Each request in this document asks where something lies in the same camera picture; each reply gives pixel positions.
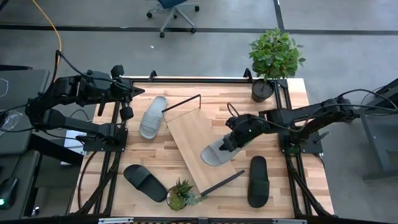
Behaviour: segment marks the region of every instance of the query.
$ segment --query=concrete floor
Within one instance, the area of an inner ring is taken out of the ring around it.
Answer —
[[[37,1],[57,25],[160,27],[164,14],[146,18],[153,1],[71,0]],[[286,29],[398,30],[398,2],[394,0],[280,0]],[[265,29],[277,26],[273,0],[202,0],[201,11],[187,15],[199,28],[219,32],[60,32],[63,51],[80,70],[110,71],[122,64],[128,75],[240,77],[251,66],[248,44],[258,33],[225,32],[222,28]],[[13,0],[0,12],[0,23],[41,24],[47,21],[29,1]],[[188,27],[177,19],[173,27]],[[58,40],[52,31],[0,30],[0,63],[52,70]],[[310,103],[335,97],[353,88],[373,90],[397,78],[396,35],[294,35],[307,59],[297,77],[304,78]],[[61,63],[59,75],[74,75]],[[348,95],[359,103],[364,94]],[[62,107],[70,115],[77,106]],[[93,116],[94,107],[86,107]],[[332,124],[322,140],[326,176],[335,213],[340,217],[397,222],[398,179],[363,182],[377,171],[360,121]],[[54,188],[44,198],[43,215],[61,215],[52,209],[65,188]]]

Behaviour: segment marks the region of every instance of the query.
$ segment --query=plant pot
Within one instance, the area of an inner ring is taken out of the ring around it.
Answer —
[[[167,203],[167,205],[170,207],[170,191],[173,189],[174,187],[172,187],[172,188],[170,188],[168,191],[167,191],[167,196],[166,196],[166,203]]]
[[[251,98],[257,102],[264,102],[268,97],[274,93],[274,87],[270,81],[265,81],[263,78],[254,81],[251,86]]]

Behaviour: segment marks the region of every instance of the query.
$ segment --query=chair base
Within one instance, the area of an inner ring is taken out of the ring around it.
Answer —
[[[179,16],[181,16],[185,21],[187,21],[191,26],[191,33],[194,34],[196,32],[196,25],[187,17],[187,15],[185,15],[182,11],[181,8],[182,7],[195,7],[195,11],[198,12],[199,11],[199,4],[198,3],[187,3],[187,4],[179,4],[178,6],[174,6],[168,9],[164,9],[162,7],[161,4],[158,4],[155,8],[148,10],[147,13],[147,17],[150,19],[152,18],[152,13],[158,12],[158,11],[164,11],[164,10],[168,10],[169,15],[166,17],[166,20],[164,21],[162,27],[160,28],[160,37],[164,38],[164,29],[167,27],[167,25],[170,23],[172,17],[174,17],[174,19],[176,19]]]

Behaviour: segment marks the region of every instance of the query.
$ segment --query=black slide sandal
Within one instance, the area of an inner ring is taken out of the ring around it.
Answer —
[[[124,170],[123,175],[137,190],[155,202],[163,202],[166,199],[166,188],[145,167],[131,165]]]
[[[253,208],[263,207],[269,196],[267,162],[262,156],[255,156],[250,163],[248,201]]]

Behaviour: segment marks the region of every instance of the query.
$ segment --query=wooden table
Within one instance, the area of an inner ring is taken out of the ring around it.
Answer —
[[[301,78],[288,79],[290,99],[293,108],[308,105],[304,81]],[[280,153],[277,134],[263,134],[248,144],[231,161],[234,168],[246,172],[237,179],[220,187],[209,194],[209,197],[195,206],[187,206],[175,212],[166,201],[157,203],[136,190],[123,176],[123,170],[131,164],[141,164],[148,168],[167,189],[171,188],[178,178],[194,181],[184,163],[173,137],[163,122],[158,135],[148,141],[139,134],[142,115],[152,100],[159,95],[165,96],[169,104],[174,105],[187,98],[201,94],[201,110],[206,114],[214,132],[221,135],[230,132],[224,125],[230,117],[227,102],[230,102],[239,113],[258,114],[258,111],[276,107],[275,96],[263,103],[255,103],[251,99],[251,84],[220,84],[220,83],[136,83],[135,86],[146,90],[132,101],[134,117],[127,122],[129,136],[127,146],[122,153],[118,179],[112,208],[112,216],[129,217],[211,217],[211,218],[293,218],[293,206],[290,196],[289,181],[284,156]],[[193,101],[174,108],[176,116],[198,107],[199,102]],[[114,105],[108,104],[102,117],[94,117],[94,123],[111,121]],[[248,204],[248,175],[250,161],[253,156],[263,156],[267,160],[270,181],[270,196],[262,208],[252,208]],[[83,178],[81,199],[84,203],[98,185],[104,153],[97,153]],[[311,154],[303,154],[303,164],[308,188],[312,191],[324,208],[333,213],[325,171],[319,158]],[[304,211],[302,192],[297,186],[300,208]],[[102,209],[106,204],[108,189],[104,191]],[[73,198],[71,212],[77,210],[77,191]]]

